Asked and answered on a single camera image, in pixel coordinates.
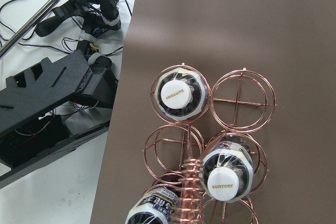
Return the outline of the tea bottle white cap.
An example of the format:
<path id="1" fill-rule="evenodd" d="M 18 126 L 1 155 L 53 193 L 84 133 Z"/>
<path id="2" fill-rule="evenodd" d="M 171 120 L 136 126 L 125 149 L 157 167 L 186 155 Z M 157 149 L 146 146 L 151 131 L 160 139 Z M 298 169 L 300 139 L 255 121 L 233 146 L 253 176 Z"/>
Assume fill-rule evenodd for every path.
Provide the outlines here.
<path id="1" fill-rule="evenodd" d="M 168 123 L 188 124 L 208 109 L 211 89 L 197 69 L 181 64 L 162 70 L 150 90 L 156 114 Z"/>

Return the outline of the copper wire bottle basket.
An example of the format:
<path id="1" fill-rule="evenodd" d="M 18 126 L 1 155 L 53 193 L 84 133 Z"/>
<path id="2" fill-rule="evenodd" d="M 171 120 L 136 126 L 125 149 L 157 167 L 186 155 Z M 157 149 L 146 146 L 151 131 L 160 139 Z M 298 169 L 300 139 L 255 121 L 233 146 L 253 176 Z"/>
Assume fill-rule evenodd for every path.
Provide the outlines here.
<path id="1" fill-rule="evenodd" d="M 150 98 L 165 122 L 143 148 L 154 182 L 126 222 L 257 223 L 250 196 L 268 165 L 252 133 L 274 112 L 270 82 L 239 69 L 210 86 L 200 71 L 180 64 L 156 76 Z"/>

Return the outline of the black foam case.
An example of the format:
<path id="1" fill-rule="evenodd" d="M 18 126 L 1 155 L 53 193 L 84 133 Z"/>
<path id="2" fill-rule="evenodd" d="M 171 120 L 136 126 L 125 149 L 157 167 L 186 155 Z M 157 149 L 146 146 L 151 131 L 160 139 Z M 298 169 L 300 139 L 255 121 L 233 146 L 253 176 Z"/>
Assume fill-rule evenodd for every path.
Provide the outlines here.
<path id="1" fill-rule="evenodd" d="M 111 112 L 118 82 L 112 61 L 87 61 L 77 50 L 55 62 L 44 58 L 8 77 L 1 91 L 1 176 L 6 187 L 106 132 L 110 118 L 70 128 L 66 119 L 85 109 Z"/>

